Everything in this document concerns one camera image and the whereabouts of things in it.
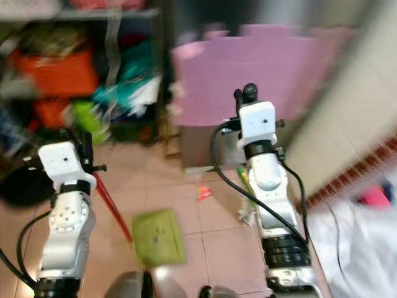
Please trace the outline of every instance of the dustpan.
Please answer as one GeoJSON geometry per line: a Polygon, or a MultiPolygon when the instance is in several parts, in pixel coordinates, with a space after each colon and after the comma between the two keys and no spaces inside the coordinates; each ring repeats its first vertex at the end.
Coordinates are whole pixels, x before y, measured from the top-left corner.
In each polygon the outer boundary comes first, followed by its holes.
{"type": "Polygon", "coordinates": [[[186,262],[183,233],[171,209],[137,215],[132,220],[133,249],[143,266],[186,262]]]}

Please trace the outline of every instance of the shelf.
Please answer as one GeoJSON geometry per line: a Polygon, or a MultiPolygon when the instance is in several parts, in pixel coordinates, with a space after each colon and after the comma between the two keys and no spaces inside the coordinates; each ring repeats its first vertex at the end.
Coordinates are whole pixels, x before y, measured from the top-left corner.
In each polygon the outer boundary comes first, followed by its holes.
{"type": "MultiPolygon", "coordinates": [[[[123,19],[151,19],[159,14],[158,8],[145,9],[142,11],[125,10],[122,12],[123,19]]],[[[45,21],[45,20],[106,20],[109,16],[116,16],[114,11],[107,9],[93,9],[91,11],[82,11],[65,7],[56,16],[18,16],[11,19],[1,19],[1,22],[25,22],[25,21],[45,21]]]]}

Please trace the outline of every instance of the pink tile floor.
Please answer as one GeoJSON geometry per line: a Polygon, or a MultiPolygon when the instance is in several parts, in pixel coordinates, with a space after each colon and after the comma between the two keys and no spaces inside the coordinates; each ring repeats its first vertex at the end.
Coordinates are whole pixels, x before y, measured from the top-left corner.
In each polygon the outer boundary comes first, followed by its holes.
{"type": "MultiPolygon", "coordinates": [[[[268,297],[264,259],[256,230],[236,218],[239,194],[215,173],[186,176],[178,160],[163,160],[159,145],[105,145],[95,149],[96,164],[106,163],[100,176],[129,225],[133,215],[164,207],[173,208],[184,234],[187,263],[162,266],[153,271],[158,297],[196,298],[206,284],[232,288],[243,298],[268,297]],[[212,197],[197,201],[198,188],[209,186],[212,197]]],[[[233,170],[227,172],[238,183],[233,170]]],[[[118,225],[98,194],[92,196],[97,223],[90,237],[90,254],[80,297],[103,297],[121,273],[139,269],[118,225]]],[[[16,264],[15,247],[20,229],[48,207],[15,211],[0,205],[0,245],[16,264]]],[[[24,260],[35,277],[47,221],[32,229],[25,244],[24,260]]],[[[324,297],[330,297],[318,262],[324,297]]],[[[0,264],[0,296],[28,298],[32,291],[0,264]]]]}

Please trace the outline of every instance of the white wall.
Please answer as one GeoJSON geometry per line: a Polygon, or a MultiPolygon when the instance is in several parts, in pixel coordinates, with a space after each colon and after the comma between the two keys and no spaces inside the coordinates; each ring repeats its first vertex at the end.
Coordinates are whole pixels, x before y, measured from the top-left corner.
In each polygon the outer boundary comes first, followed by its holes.
{"type": "Polygon", "coordinates": [[[385,1],[349,65],[290,145],[287,162],[301,175],[310,195],[395,127],[397,1],[385,1]]]}

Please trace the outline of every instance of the red brick edge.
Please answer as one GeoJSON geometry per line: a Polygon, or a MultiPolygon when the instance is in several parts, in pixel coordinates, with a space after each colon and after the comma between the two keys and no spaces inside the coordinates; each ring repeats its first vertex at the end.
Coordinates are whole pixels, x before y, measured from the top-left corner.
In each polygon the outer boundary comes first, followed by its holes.
{"type": "MultiPolygon", "coordinates": [[[[376,150],[372,151],[365,158],[356,162],[343,173],[333,178],[325,186],[312,194],[306,200],[308,209],[312,209],[320,202],[327,201],[331,197],[342,193],[347,186],[353,185],[358,179],[376,169],[380,169],[385,161],[397,154],[397,135],[394,135],[386,142],[382,143],[376,150]]],[[[301,204],[296,203],[295,207],[300,212],[301,204]]]]}

